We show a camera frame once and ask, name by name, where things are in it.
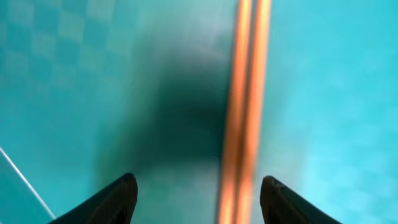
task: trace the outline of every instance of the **orange pole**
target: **orange pole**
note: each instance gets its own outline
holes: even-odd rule
[[[252,182],[257,161],[261,110],[266,80],[267,42],[271,0],[257,0],[248,99],[243,135],[243,157],[239,178],[236,224],[248,224],[252,204]]]
[[[233,224],[236,209],[236,184],[238,178],[238,154],[242,138],[246,67],[251,20],[251,0],[239,0],[232,75],[229,87],[228,110],[221,174],[219,224]]]

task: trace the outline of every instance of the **blurry orange bar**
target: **blurry orange bar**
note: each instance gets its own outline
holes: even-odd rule
[[[248,78],[248,97],[244,120],[243,156],[239,178],[236,224],[250,222],[254,170],[257,162],[261,111],[266,80],[267,43],[271,0],[257,0],[253,49]]]
[[[218,214],[219,224],[233,224],[236,209],[238,155],[243,134],[243,111],[251,8],[251,0],[239,0],[233,67],[229,86],[228,110],[224,136],[220,207]]]

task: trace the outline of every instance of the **white line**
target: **white line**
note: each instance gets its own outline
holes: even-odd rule
[[[37,198],[37,200],[40,202],[40,204],[42,204],[42,206],[44,207],[44,209],[47,211],[47,213],[51,216],[52,219],[56,219],[55,215],[51,212],[50,208],[45,204],[45,202],[43,201],[43,199],[39,196],[39,194],[35,191],[35,189],[33,189],[33,187],[31,186],[31,184],[27,181],[27,179],[22,175],[22,173],[19,171],[19,169],[17,168],[17,166],[15,166],[15,164],[11,161],[11,159],[7,156],[6,152],[3,151],[3,149],[1,149],[0,147],[0,151],[1,153],[4,155],[4,157],[7,159],[7,161],[10,163],[10,165],[12,166],[12,168],[15,170],[15,172],[17,172],[17,174],[19,175],[19,177],[25,182],[26,186],[29,188],[29,190],[35,195],[35,197]]]

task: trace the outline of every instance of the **copper pipe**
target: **copper pipe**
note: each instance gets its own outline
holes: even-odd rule
[[[229,87],[228,110],[224,134],[223,166],[221,174],[219,224],[233,224],[236,209],[238,154],[242,139],[246,67],[251,20],[251,0],[239,0],[238,18]]]
[[[271,0],[257,0],[248,97],[243,134],[242,167],[239,178],[236,224],[248,224],[252,204],[252,183],[261,130],[262,100],[266,80],[267,42]]]

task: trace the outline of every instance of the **teal surface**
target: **teal surface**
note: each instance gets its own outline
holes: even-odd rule
[[[48,223],[50,215],[0,153],[0,223]]]
[[[272,2],[259,186],[343,223],[398,222],[398,2]]]
[[[133,223],[215,220],[235,7],[0,1],[0,146],[56,216],[132,172]]]

